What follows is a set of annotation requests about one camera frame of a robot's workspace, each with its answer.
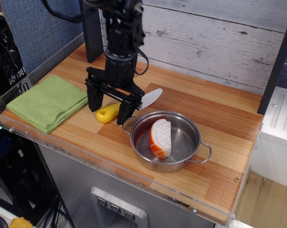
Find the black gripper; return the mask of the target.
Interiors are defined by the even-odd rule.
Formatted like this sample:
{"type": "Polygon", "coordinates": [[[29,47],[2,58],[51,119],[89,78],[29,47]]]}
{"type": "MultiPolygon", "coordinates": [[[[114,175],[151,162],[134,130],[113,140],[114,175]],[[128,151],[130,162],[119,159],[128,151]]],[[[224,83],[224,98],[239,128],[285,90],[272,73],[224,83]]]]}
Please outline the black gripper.
{"type": "Polygon", "coordinates": [[[88,107],[95,112],[104,94],[121,102],[117,125],[122,125],[141,105],[144,92],[134,83],[138,54],[126,57],[106,55],[105,69],[88,67],[86,79],[88,107]]]}

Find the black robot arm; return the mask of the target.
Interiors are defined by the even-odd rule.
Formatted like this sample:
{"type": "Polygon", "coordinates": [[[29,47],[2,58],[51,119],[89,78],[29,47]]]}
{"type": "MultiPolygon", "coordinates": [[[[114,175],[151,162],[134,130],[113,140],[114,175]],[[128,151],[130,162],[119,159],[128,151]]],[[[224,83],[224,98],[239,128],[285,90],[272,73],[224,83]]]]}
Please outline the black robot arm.
{"type": "Polygon", "coordinates": [[[86,79],[89,109],[101,108],[107,95],[120,104],[117,124],[122,125],[142,104],[144,91],[135,84],[137,57],[144,44],[143,3],[140,0],[87,0],[87,5],[103,12],[107,48],[105,69],[88,67],[86,79]]]}

